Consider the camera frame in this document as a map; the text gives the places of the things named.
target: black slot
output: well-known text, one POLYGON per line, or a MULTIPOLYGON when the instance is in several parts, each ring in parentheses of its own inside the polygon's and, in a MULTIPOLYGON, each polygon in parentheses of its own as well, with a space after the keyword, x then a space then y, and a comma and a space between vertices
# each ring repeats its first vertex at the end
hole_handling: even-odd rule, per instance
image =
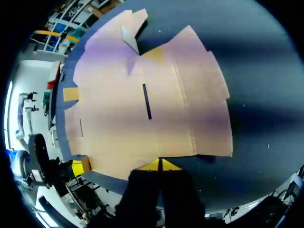
POLYGON ((150 119, 152 119, 152 116, 151 116, 151 110, 150 110, 150 105, 149 105, 149 99, 148 99, 146 84, 143 84, 142 86, 143 86, 144 99, 146 100, 148 118, 150 120, 150 119))

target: cable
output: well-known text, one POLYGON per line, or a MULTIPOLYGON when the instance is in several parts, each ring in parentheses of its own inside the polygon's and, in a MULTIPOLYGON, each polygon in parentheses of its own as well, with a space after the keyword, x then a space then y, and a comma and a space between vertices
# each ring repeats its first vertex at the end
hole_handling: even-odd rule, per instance
POLYGON ((285 190, 283 190, 283 191, 281 191, 281 193, 280 194, 278 194, 278 198, 280 198, 280 196, 282 196, 283 195, 283 193, 285 193, 285 192, 287 192, 287 189, 285 189, 285 190))
POLYGON ((231 223, 231 216, 230 216, 230 210, 229 210, 229 212, 228 212, 228 215, 229 215, 229 218, 230 218, 230 223, 231 223))

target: dark blue table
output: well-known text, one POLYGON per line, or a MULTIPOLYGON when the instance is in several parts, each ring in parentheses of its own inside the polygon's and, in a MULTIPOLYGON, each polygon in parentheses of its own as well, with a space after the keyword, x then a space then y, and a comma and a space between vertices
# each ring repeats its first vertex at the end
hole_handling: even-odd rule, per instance
MULTIPOLYGON (((191 25, 217 58, 231 96, 233 157, 168 160, 191 172, 207 211, 238 206, 275 190, 304 163, 304 66, 284 29, 253 0, 128 0, 100 18, 68 57, 65 79, 58 85, 56 126, 64 159, 72 158, 64 110, 73 103, 63 102, 63 88, 75 86, 74 68, 86 41, 123 10, 143 8, 149 17, 138 38, 140 52, 191 25)), ((85 177, 120 194, 127 185, 95 172, 85 177)))

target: blue object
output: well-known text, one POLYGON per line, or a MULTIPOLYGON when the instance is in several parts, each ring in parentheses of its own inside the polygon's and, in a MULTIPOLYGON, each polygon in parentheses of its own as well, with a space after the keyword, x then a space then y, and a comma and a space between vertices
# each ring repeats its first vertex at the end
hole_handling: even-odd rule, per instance
MULTIPOLYGON (((73 158, 64 110, 74 104, 63 102, 63 88, 76 87, 74 69, 86 42, 123 10, 146 9, 148 25, 137 39, 140 52, 170 41, 190 25, 206 50, 215 55, 231 96, 227 103, 232 158, 208 161, 212 156, 195 156, 168 161, 192 174, 207 212, 243 205, 273 192, 304 161, 304 67, 291 39, 254 0, 192 0, 191 4, 167 0, 166 4, 169 7, 160 7, 162 0, 125 1, 101 17, 75 45, 57 91, 56 128, 63 158, 73 158)), ((84 177, 119 194, 127 186, 127 181, 97 172, 84 177)))
MULTIPOLYGON (((66 28, 66 25, 63 25, 63 24, 56 24, 55 28, 54 28, 54 32, 58 32, 58 33, 62 33, 66 28)), ((58 40, 59 40, 60 37, 55 37, 54 36, 54 42, 51 44, 52 47, 55 47, 58 40)))

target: robotic arm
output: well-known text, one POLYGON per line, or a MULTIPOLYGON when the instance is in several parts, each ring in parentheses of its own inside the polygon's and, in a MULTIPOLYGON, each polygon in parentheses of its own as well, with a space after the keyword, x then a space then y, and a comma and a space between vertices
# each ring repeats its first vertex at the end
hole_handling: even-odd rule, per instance
MULTIPOLYGON (((23 146, 23 148, 26 151, 29 151, 29 147, 28 147, 28 144, 24 140, 25 133, 24 133, 24 128, 23 128, 23 107, 24 107, 24 101, 27 101, 27 102, 29 100, 31 100, 32 102, 36 101, 36 100, 33 100, 34 94, 37 94, 37 93, 36 92, 32 92, 29 94, 22 93, 22 94, 19 94, 19 98, 18 98, 18 130, 16 131, 16 138, 19 140, 19 142, 21 143, 21 145, 23 146)), ((37 110, 39 110, 39 109, 37 109, 35 106, 33 108, 32 107, 25 108, 25 111, 27 113, 27 119, 28 119, 29 135, 33 134, 30 113, 37 111, 37 110)))

